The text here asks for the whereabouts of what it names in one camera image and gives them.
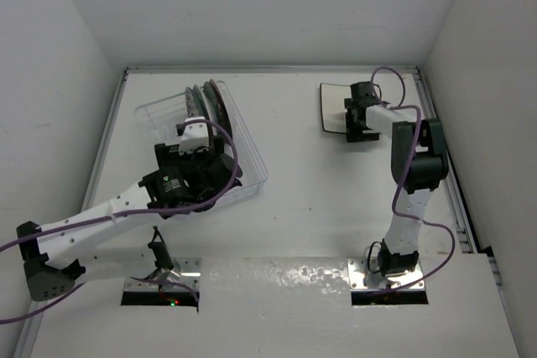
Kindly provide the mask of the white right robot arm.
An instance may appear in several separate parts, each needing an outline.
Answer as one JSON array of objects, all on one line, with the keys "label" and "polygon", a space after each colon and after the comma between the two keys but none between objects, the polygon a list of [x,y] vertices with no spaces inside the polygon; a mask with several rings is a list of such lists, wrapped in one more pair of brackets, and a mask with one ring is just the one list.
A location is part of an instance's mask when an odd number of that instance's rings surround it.
[{"label": "white right robot arm", "polygon": [[392,220],[380,241],[377,273],[387,277],[411,272],[419,259],[418,238],[425,208],[449,172],[441,121],[424,119],[415,106],[390,106],[369,81],[350,86],[344,101],[349,143],[391,141],[390,172],[397,185]]}]

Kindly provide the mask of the white square plate black rim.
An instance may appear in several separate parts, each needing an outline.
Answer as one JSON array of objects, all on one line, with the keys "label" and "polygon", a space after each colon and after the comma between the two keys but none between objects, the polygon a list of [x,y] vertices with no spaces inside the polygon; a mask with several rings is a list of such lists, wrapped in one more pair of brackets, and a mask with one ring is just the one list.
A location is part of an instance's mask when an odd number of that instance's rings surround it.
[{"label": "white square plate black rim", "polygon": [[323,122],[321,126],[324,132],[332,134],[345,134],[347,132],[345,122]]}]

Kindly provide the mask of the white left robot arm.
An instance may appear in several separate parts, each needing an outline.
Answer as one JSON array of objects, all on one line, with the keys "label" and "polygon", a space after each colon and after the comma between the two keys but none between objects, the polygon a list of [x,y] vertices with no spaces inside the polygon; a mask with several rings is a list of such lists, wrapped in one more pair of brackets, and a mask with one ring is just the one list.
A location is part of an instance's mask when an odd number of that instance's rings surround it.
[{"label": "white left robot arm", "polygon": [[[158,169],[112,199],[63,221],[18,226],[18,247],[33,301],[63,297],[83,283],[106,277],[138,277],[161,288],[171,284],[175,261],[158,223],[211,209],[225,193],[241,186],[242,170],[235,148],[226,153],[199,146],[180,153],[160,144],[155,151]],[[98,251],[106,241],[141,226],[152,226],[153,235],[140,250],[112,259]]]}]

